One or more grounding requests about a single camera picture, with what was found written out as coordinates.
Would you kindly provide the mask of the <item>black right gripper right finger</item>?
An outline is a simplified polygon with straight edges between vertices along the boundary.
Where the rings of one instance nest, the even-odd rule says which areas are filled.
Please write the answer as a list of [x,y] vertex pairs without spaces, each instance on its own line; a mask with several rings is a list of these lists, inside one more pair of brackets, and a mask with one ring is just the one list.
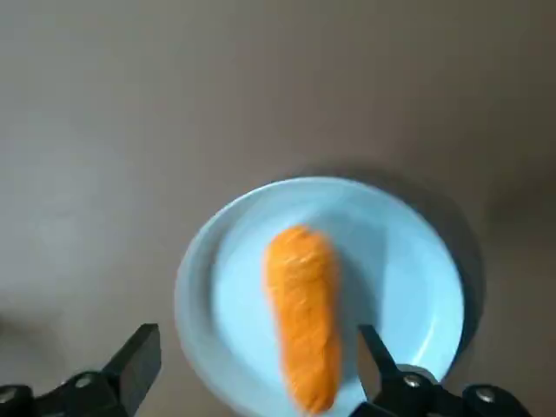
[[354,416],[528,415],[526,407],[501,387],[470,385],[456,395],[415,371],[402,370],[373,326],[361,325],[359,333],[378,368],[380,388],[354,409]]

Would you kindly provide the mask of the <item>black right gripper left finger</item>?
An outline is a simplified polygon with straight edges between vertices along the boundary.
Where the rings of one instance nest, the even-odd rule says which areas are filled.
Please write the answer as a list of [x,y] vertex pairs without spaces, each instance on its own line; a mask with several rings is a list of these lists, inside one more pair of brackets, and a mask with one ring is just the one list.
[[45,394],[1,386],[1,416],[133,416],[162,367],[161,335],[142,324],[100,370],[75,374]]

